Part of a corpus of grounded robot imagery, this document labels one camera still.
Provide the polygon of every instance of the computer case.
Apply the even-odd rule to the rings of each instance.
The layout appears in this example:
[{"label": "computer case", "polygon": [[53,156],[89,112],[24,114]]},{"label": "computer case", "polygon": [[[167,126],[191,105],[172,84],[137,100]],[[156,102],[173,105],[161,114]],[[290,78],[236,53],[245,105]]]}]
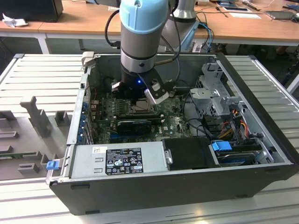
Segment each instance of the computer case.
[{"label": "computer case", "polygon": [[26,21],[57,22],[62,14],[62,0],[7,0],[0,1],[2,13],[14,19]]}]

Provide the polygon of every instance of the blue drive latch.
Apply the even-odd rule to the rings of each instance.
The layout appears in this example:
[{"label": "blue drive latch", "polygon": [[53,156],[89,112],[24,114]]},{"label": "blue drive latch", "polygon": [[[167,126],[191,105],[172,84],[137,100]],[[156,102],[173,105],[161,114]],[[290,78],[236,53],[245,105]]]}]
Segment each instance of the blue drive latch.
[{"label": "blue drive latch", "polygon": [[232,150],[232,147],[228,141],[216,141],[212,144],[214,151],[228,151]]}]

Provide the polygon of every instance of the paper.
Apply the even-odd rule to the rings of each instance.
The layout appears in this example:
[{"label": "paper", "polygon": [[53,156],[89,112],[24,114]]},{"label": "paper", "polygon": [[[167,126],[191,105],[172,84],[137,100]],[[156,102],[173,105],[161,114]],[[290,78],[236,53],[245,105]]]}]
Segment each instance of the paper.
[{"label": "paper", "polygon": [[20,26],[26,26],[28,25],[28,23],[25,22],[25,20],[23,19],[13,19],[13,18],[9,18],[7,16],[3,15],[3,20],[2,22],[4,22],[6,25],[8,25],[9,27],[20,27]]},{"label": "paper", "polygon": [[116,11],[116,10],[118,10],[119,8],[116,8],[116,7],[111,7],[111,6],[109,6],[108,7],[108,11]]},{"label": "paper", "polygon": [[229,13],[235,18],[248,18],[248,19],[261,19],[257,14],[248,14],[248,13]]}]

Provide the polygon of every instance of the blue plastic clip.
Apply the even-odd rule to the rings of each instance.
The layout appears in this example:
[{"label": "blue plastic clip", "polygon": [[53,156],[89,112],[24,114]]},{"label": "blue plastic clip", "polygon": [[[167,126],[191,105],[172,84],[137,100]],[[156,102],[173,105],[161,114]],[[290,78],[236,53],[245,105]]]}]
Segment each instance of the blue plastic clip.
[{"label": "blue plastic clip", "polygon": [[47,170],[59,169],[59,161],[49,161],[46,168]]},{"label": "blue plastic clip", "polygon": [[214,151],[227,151],[232,150],[232,147],[228,141],[216,141],[212,144]]}]

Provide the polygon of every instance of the motherboard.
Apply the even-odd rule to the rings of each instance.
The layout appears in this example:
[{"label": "motherboard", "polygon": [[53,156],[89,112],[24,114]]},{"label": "motherboard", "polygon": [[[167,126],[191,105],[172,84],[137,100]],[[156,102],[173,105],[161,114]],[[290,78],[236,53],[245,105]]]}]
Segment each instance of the motherboard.
[{"label": "motherboard", "polygon": [[95,143],[161,141],[191,137],[182,115],[182,98],[175,96],[159,105],[146,98],[135,104],[107,93],[93,103]]}]

